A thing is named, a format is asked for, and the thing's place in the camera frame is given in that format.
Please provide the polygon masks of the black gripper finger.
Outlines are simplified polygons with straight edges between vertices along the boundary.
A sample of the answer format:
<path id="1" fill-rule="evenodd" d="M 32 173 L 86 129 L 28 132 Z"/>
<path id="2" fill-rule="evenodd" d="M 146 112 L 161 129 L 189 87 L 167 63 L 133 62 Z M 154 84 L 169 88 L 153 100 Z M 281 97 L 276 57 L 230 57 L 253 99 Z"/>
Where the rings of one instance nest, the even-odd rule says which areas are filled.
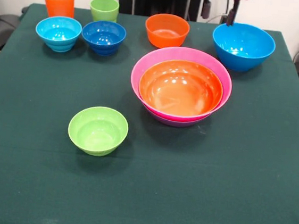
<path id="1" fill-rule="evenodd" d="M 229 11 L 228 16 L 227 16 L 227 26 L 232 26 L 239 8 L 239 2 L 240 0 L 234 0 L 234 5 L 232 9 Z"/>
<path id="2" fill-rule="evenodd" d="M 211 11 L 211 1 L 210 0 L 203 0 L 202 10 L 201 10 L 201 17 L 203 19 L 208 19 L 210 16 Z"/>

